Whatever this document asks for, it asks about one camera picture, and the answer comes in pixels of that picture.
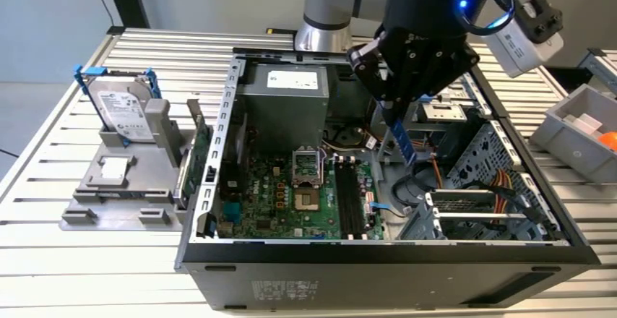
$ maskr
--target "orange object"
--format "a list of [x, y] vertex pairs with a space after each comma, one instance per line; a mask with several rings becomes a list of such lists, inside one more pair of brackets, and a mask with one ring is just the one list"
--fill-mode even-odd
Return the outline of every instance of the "orange object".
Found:
[[617, 150], [617, 132], [608, 132], [598, 137], [598, 141], [604, 143], [612, 150]]

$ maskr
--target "small label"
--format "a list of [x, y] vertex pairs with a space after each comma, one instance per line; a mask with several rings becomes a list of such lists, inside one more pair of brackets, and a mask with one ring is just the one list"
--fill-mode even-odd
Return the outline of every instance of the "small label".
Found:
[[377, 144], [377, 139], [373, 136], [371, 136], [367, 141], [367, 148], [372, 150], [376, 144]]
[[255, 280], [253, 295], [259, 301], [311, 301], [317, 295], [317, 280]]
[[271, 71], [267, 86], [268, 88], [317, 90], [317, 72]]
[[152, 132], [145, 120], [139, 99], [127, 92], [99, 92], [103, 109], [116, 132], [131, 140], [152, 139]]

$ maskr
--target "aluminum workbench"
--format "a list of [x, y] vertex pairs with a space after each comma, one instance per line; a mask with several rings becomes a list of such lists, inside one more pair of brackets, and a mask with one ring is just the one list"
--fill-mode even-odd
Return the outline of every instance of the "aluminum workbench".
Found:
[[[169, 115], [199, 98], [216, 120], [232, 47], [292, 48], [289, 35], [224, 35], [127, 29], [108, 35], [89, 65], [159, 75]], [[565, 96], [544, 68], [512, 80], [485, 46], [480, 68], [526, 138]], [[0, 317], [204, 317], [213, 313], [189, 275], [173, 272], [180, 233], [61, 231], [57, 221], [100, 144], [100, 120], [73, 83], [0, 183]], [[532, 146], [546, 178], [598, 253], [590, 270], [509, 309], [465, 311], [280, 311], [327, 317], [617, 317], [617, 186], [593, 185]]]

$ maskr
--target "ram slot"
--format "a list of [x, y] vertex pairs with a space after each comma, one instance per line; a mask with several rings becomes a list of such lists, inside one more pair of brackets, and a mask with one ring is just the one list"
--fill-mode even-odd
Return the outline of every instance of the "ram slot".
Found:
[[339, 203], [340, 231], [343, 236], [360, 239], [364, 233], [364, 217], [353, 163], [336, 163], [336, 200]]

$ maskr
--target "gray plastic bin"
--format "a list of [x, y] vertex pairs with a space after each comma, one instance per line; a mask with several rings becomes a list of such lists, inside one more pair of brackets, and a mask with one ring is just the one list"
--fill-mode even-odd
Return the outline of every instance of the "gray plastic bin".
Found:
[[546, 119], [532, 136], [532, 142], [553, 154], [594, 183], [617, 182], [617, 153], [596, 135], [581, 131], [566, 117], [588, 114], [601, 122], [598, 131], [617, 132], [617, 101], [582, 85], [546, 111]]

